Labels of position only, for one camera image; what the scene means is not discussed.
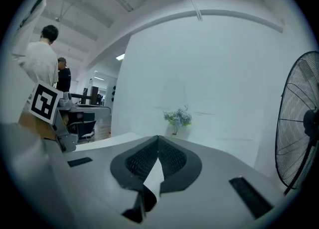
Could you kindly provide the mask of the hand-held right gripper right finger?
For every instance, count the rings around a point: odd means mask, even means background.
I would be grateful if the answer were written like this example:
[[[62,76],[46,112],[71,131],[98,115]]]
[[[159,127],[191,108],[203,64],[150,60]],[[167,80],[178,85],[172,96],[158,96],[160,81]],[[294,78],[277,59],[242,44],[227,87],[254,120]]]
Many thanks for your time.
[[[158,148],[164,178],[160,184],[160,194],[187,189],[201,173],[201,159],[191,150],[163,136],[158,137]]]

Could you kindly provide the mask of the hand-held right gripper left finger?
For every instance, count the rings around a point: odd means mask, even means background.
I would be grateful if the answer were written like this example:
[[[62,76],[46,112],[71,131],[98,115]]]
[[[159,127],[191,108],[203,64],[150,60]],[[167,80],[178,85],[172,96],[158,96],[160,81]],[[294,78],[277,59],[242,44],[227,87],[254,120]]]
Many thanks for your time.
[[[144,182],[158,159],[158,138],[155,135],[111,161],[110,171],[119,185],[123,189],[137,192],[134,206],[122,213],[136,223],[141,223],[146,213],[157,203],[155,194]]]

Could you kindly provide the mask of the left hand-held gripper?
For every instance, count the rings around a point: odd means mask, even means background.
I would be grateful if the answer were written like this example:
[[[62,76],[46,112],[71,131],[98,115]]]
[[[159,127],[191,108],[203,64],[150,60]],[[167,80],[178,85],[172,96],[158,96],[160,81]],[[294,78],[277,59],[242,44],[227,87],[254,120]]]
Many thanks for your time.
[[[38,82],[24,113],[24,127],[44,139],[56,141],[63,152],[75,151],[77,135],[68,129],[72,105],[69,92]]]

